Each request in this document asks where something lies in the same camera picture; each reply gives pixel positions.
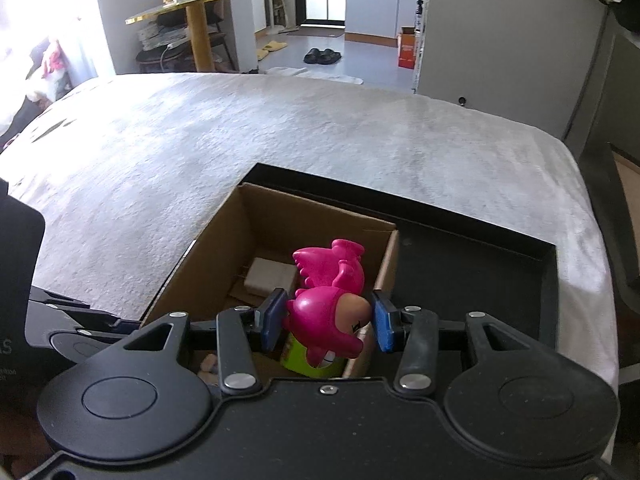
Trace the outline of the white charger plug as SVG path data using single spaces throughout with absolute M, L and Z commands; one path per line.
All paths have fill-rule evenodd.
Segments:
M 264 258 L 255 258 L 248 268 L 244 287 L 253 295 L 267 297 L 276 288 L 283 288 L 288 295 L 291 295 L 296 283 L 296 266 Z

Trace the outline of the pink bird toy figure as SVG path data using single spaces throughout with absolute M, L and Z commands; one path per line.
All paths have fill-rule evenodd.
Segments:
M 362 296 L 364 247 L 338 238 L 329 247 L 293 252 L 303 279 L 286 307 L 283 327 L 305 347 L 309 366 L 318 368 L 327 356 L 356 359 L 363 350 L 357 333 L 371 321 L 372 307 Z

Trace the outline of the black shallow tray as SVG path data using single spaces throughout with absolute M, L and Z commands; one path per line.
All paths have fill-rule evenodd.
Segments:
M 258 307 L 245 285 L 257 258 L 291 263 L 304 247 L 360 244 L 364 287 L 397 307 L 445 321 L 486 312 L 548 346 L 556 343 L 559 284 L 553 245 L 390 193 L 258 164 L 214 213 L 145 313 L 183 311 L 208 322 Z

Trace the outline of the black slippers pair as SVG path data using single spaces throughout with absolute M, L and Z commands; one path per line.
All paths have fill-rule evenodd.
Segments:
M 309 65 L 333 65 L 341 58 L 341 53 L 332 49 L 320 50 L 318 48 L 312 48 L 305 54 L 304 63 Z

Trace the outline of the black framed board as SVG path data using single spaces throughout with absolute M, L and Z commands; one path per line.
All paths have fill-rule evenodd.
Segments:
M 616 297 L 639 312 L 639 161 L 612 143 L 588 146 L 579 168 L 600 226 Z

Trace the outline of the orange cardboard box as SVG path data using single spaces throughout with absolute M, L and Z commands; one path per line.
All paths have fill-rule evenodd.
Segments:
M 413 70 L 416 64 L 416 29 L 403 27 L 397 36 L 397 45 L 398 66 Z

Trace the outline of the round gold side table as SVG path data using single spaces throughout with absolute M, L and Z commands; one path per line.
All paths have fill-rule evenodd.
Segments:
M 130 18 L 126 18 L 125 23 L 132 25 L 150 20 L 160 14 L 166 14 L 180 9 L 186 10 L 186 24 L 190 30 L 190 43 L 195 68 L 199 73 L 213 73 L 215 63 L 208 39 L 205 5 L 206 3 L 215 1 L 219 0 L 186 0 L 173 4 L 163 4 L 162 6 L 134 14 L 130 16 Z

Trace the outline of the yellow slippers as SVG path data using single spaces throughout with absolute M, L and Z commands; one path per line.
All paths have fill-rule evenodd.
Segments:
M 285 49 L 288 44 L 285 41 L 271 40 L 256 51 L 257 61 L 264 60 L 268 55 Z

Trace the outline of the white kitchen cabinet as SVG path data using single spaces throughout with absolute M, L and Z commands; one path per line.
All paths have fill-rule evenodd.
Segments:
M 396 47 L 404 27 L 414 25 L 419 0 L 346 0 L 347 41 Z

